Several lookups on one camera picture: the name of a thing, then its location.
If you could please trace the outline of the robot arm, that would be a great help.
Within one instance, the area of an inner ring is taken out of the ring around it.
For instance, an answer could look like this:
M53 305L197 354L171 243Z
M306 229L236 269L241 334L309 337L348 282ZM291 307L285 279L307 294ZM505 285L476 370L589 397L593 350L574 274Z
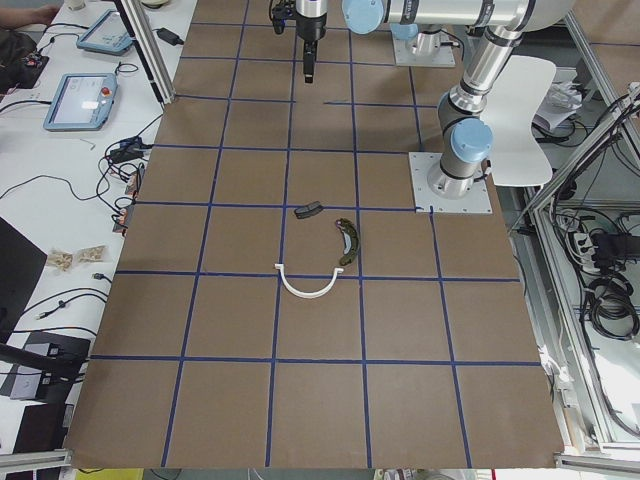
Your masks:
M444 141L439 164L428 174L437 195L458 199L474 183L474 173L490 155L490 128L480 119L486 96L524 33L561 20L572 1L344 1L347 27L364 35L380 24L483 27L483 37L458 85L438 106Z
M400 51L413 56L433 56L442 46L441 25L391 24L393 40Z

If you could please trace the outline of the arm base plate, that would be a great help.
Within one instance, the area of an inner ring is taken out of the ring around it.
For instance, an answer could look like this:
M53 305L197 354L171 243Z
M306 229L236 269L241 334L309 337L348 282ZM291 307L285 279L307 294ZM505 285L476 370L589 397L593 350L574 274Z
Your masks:
M425 68L454 68L454 48L445 32L437 34L418 33L414 38L403 40L393 36L394 57L397 66Z
M448 177L441 170L441 154L408 154L415 211L462 215L489 215L491 200L481 164L466 179Z

